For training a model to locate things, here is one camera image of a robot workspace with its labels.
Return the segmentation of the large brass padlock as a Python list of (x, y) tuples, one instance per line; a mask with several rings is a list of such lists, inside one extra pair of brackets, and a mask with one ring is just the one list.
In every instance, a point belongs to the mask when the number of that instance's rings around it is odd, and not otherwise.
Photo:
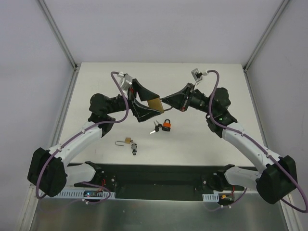
[(167, 109), (164, 109), (160, 98), (155, 98), (155, 99), (152, 99), (152, 100), (148, 100), (147, 103), (148, 103), (148, 107), (149, 108), (155, 109), (155, 110), (159, 111), (162, 114), (164, 112), (167, 112), (167, 111), (170, 111), (170, 110), (173, 109), (173, 107), (169, 107)]

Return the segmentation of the black-headed key bunch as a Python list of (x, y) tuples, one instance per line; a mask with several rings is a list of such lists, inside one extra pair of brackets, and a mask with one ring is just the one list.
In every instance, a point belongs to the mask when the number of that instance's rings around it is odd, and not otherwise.
[(159, 132), (160, 128), (162, 128), (163, 125), (161, 123), (159, 123), (157, 120), (154, 121), (154, 130), (150, 132), (150, 134)]

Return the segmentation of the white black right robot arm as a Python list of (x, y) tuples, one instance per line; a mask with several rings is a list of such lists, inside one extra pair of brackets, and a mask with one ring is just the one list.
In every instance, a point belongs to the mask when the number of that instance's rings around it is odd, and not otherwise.
[(248, 170), (232, 164), (224, 166), (206, 184), (215, 191), (238, 185), (256, 190), (269, 204), (275, 204), (296, 189), (297, 172), (293, 158), (281, 157), (248, 138), (243, 127), (229, 113), (231, 102), (225, 88), (217, 88), (214, 94), (205, 96), (188, 83), (182, 90), (161, 100), (176, 110), (185, 112), (189, 107), (204, 112), (209, 129), (237, 148), (256, 170)]

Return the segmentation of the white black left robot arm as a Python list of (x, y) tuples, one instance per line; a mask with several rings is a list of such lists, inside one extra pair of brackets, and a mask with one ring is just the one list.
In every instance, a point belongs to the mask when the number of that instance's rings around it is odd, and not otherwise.
[(70, 162), (112, 129), (117, 120), (110, 114), (124, 111), (124, 117), (128, 117), (129, 112), (132, 112), (138, 122), (161, 114), (160, 110), (142, 104), (143, 101), (158, 100), (160, 97), (143, 87), (137, 79), (125, 76), (122, 83), (117, 83), (116, 86), (120, 94), (115, 97), (110, 98), (100, 93), (91, 97), (91, 115), (76, 135), (47, 150), (38, 148), (34, 151), (27, 180), (36, 186), (36, 194), (43, 192), (45, 196), (54, 197), (65, 186), (77, 183), (91, 187), (102, 186), (103, 170), (97, 164), (86, 161), (70, 166)]

